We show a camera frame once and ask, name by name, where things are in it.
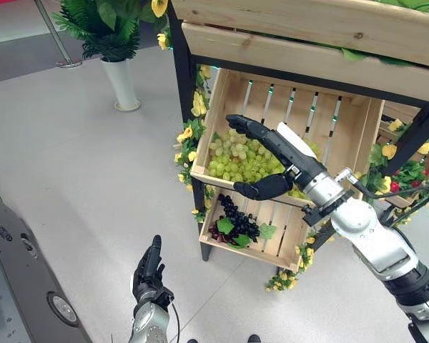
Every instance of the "gray floor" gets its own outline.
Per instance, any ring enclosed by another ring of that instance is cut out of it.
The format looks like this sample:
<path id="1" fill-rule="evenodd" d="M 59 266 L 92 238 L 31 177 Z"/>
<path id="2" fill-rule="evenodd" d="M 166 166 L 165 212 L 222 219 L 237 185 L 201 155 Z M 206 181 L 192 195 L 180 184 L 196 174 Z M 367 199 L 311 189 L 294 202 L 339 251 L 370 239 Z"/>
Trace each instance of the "gray floor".
<path id="1" fill-rule="evenodd" d="M 119 113 L 98 60 L 0 82 L 0 192 L 34 230 L 95 342 L 126 342 L 129 276 L 154 234 L 182 338 L 199 343 L 412 342 L 393 298 L 345 239 L 326 244 L 295 289 L 266 293 L 272 265 L 214 249 L 200 258 L 192 195 L 172 144 L 182 127 L 172 52 L 131 61 L 139 111 Z M 429 208 L 410 234 L 429 266 Z M 169 337 L 175 335 L 172 319 Z"/>

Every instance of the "wooden shelf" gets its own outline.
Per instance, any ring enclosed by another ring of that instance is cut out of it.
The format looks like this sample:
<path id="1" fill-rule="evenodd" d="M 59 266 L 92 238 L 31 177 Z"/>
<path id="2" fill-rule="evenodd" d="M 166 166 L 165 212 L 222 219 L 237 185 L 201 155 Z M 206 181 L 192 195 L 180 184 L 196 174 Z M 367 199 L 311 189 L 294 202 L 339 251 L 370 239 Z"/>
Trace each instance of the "wooden shelf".
<path id="1" fill-rule="evenodd" d="M 246 214 L 251 213 L 254 217 L 257 217 L 258 225 L 262 223 L 274 225 L 277 230 L 271 239 L 258 237 L 257 243 L 252 242 L 244 249 L 235 249 L 229 247 L 226 243 L 219 243 L 216 239 L 211 238 L 211 234 L 208 232 L 208 229 L 219 219 L 220 215 L 224 215 L 220 201 L 216 200 L 205 218 L 199 240 L 202 243 L 296 272 L 299 268 L 301 257 L 296 254 L 295 246 L 305 242 L 309 229 L 308 225 L 302 220 L 304 213 L 300 208 L 271 201 L 256 202 L 245 198 L 237 192 L 219 188 L 217 188 L 215 199 L 217 199 L 219 193 L 230 195 L 234 204 L 238 206 L 239 211 Z"/>
<path id="2" fill-rule="evenodd" d="M 274 85 L 272 94 L 269 92 L 271 84 Z M 310 111 L 314 101 L 315 108 Z M 220 69 L 212 92 L 210 110 L 205 117 L 207 130 L 199 141 L 191 175 L 204 183 L 233 189 L 233 182 L 208 174 L 211 159 L 209 143 L 215 132 L 219 135 L 227 133 L 225 117 L 228 114 L 243 114 L 257 121 L 263 119 L 264 125 L 270 129 L 276 129 L 281 121 L 287 122 L 299 136 L 318 145 L 321 162 L 332 175 L 346 166 L 365 173 L 368 155 L 376 140 L 383 102 L 348 93 L 340 95 L 330 89 L 291 81 Z M 340 106 L 340 110 L 334 121 L 337 106 Z M 308 200 L 286 194 L 274 200 L 295 206 L 311 204 Z"/>
<path id="3" fill-rule="evenodd" d="M 195 55 L 330 79 L 429 101 L 429 69 L 426 68 L 384 64 L 375 57 L 350 61 L 337 49 L 230 29 L 189 23 L 183 23 L 182 28 L 189 49 Z"/>
<path id="4" fill-rule="evenodd" d="M 178 18 L 191 23 L 342 46 L 429 66 L 429 14 L 412 9 L 370 0 L 173 0 L 172 3 Z"/>

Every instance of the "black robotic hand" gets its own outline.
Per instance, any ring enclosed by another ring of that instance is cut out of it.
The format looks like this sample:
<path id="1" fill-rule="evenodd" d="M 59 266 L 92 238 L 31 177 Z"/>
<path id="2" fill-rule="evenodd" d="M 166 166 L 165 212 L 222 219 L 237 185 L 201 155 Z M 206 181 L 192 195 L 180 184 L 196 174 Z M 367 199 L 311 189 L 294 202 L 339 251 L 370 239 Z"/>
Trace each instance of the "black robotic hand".
<path id="1" fill-rule="evenodd" d="M 315 158 L 302 153 L 281 134 L 255 120 L 238 114 L 230 114 L 226 116 L 226 120 L 238 133 L 246 134 L 250 139 L 257 139 L 286 168 L 284 173 L 269 175 L 254 184 L 235 182 L 234 189 L 247 198 L 267 200 L 278 197 L 291 190 L 293 182 L 303 190 L 313 177 L 327 170 Z"/>

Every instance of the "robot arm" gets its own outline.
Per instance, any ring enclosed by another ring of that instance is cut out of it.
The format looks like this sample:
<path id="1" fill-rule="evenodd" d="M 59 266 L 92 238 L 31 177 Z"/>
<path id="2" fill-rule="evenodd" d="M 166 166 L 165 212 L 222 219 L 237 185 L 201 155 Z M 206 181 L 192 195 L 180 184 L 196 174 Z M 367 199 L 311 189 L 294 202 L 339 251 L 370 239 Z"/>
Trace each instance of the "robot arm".
<path id="1" fill-rule="evenodd" d="M 352 242 L 356 254 L 411 319 L 415 341 L 429 343 L 429 270 L 401 235 L 381 225 L 368 203 L 352 198 L 353 192 L 340 185 L 347 179 L 365 191 L 351 171 L 344 169 L 333 179 L 309 146 L 283 123 L 275 131 L 244 116 L 229 115 L 227 120 L 239 133 L 258 139 L 286 168 L 254 184 L 235 182 L 234 188 L 248 198 L 264 200 L 284 194 L 296 183 L 315 204 L 302 208 L 303 219 L 313 226 L 330 216 L 334 229 Z"/>

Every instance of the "red berry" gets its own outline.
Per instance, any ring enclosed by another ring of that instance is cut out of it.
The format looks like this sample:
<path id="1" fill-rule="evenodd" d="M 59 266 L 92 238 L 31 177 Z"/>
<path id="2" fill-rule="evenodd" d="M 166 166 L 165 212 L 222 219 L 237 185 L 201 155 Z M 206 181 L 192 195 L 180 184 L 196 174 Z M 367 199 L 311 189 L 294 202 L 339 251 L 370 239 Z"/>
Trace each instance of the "red berry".
<path id="1" fill-rule="evenodd" d="M 400 191 L 399 183 L 396 181 L 391 182 L 391 191 L 392 192 L 398 192 Z"/>

